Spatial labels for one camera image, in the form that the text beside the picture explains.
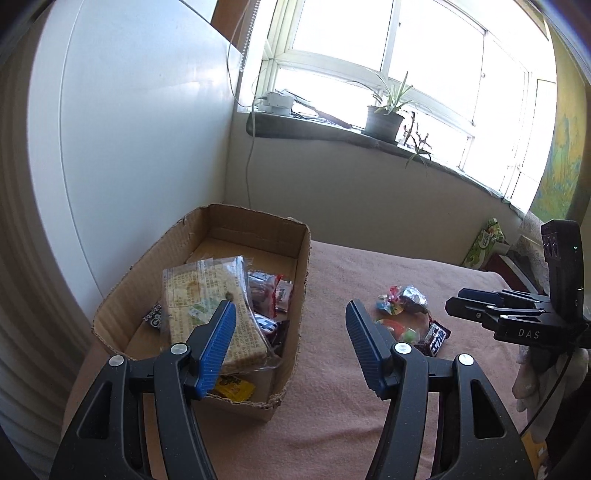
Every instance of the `potted plant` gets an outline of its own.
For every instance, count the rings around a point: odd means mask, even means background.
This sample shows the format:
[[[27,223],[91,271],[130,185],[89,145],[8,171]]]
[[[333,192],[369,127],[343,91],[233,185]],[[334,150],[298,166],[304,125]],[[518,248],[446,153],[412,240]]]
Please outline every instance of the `potted plant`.
[[[396,135],[404,120],[404,117],[398,114],[398,111],[410,102],[409,100],[404,100],[403,97],[413,86],[406,85],[408,72],[406,72],[404,80],[398,88],[388,86],[381,74],[378,73],[377,76],[384,86],[385,98],[378,91],[371,89],[374,93],[374,98],[379,102],[380,106],[368,106],[368,119],[363,133],[378,140],[396,144]]]

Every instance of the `white glove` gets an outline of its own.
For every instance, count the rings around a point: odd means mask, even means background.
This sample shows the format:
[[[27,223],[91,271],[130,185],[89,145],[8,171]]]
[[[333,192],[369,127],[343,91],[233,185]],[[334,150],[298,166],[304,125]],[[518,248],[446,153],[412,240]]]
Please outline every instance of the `white glove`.
[[[550,393],[550,390],[554,387],[554,384],[558,380],[558,376],[564,368],[567,358],[568,354],[563,353],[559,356],[555,365],[551,366],[544,373],[538,375],[535,373],[534,368],[531,365],[529,347],[523,345],[519,347],[517,363],[520,364],[520,367],[512,391],[513,396],[517,399],[517,411],[524,411],[527,409],[527,421],[530,421],[533,418]],[[540,415],[538,415],[530,427],[532,440],[534,442],[542,443],[546,440],[546,437],[554,424],[554,420],[556,419],[560,403],[563,398],[568,397],[581,386],[587,375],[588,367],[588,351],[583,348],[577,348],[573,353],[573,357],[564,377]]]

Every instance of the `flower pot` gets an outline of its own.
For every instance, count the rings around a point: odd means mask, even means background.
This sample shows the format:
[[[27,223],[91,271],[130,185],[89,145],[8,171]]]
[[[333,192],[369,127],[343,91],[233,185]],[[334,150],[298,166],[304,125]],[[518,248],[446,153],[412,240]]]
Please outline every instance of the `flower pot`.
[[[365,124],[363,133],[378,140],[396,145],[398,143],[396,142],[396,135],[404,117],[397,113],[384,115],[383,110],[375,113],[377,109],[378,107],[375,105],[368,106],[368,121]]]

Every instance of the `green package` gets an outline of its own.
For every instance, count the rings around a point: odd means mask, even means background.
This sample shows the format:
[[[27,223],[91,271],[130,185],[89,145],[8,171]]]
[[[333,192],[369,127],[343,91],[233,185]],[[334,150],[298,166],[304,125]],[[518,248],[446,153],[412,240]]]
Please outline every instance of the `green package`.
[[[487,221],[462,262],[462,267],[478,270],[488,260],[495,243],[504,242],[505,235],[496,218]]]

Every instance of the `white wall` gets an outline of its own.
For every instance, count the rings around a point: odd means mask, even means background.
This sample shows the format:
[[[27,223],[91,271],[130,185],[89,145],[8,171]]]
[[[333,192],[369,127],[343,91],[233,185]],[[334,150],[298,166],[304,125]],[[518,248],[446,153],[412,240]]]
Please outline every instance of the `white wall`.
[[[223,199],[228,42],[179,0],[57,0],[30,87],[48,240],[92,314],[180,217]],[[232,47],[234,85],[239,55]]]
[[[206,21],[211,22],[213,11],[216,9],[217,0],[182,0],[190,8],[195,10]]]
[[[227,203],[247,206],[252,137],[235,113]],[[252,208],[308,224],[315,240],[459,264],[484,222],[496,217],[509,243],[521,219],[501,200],[456,176],[342,142],[256,138]]]

